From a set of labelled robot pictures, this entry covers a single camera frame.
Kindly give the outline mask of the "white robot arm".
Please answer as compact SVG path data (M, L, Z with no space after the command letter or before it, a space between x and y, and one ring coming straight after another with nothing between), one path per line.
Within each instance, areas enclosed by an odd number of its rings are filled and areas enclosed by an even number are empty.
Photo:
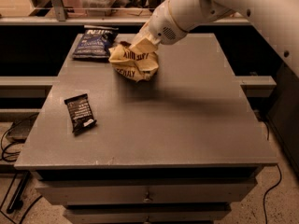
M142 53L173 45L190 30L235 12L299 76L299 0L164 0L133 38L131 49Z

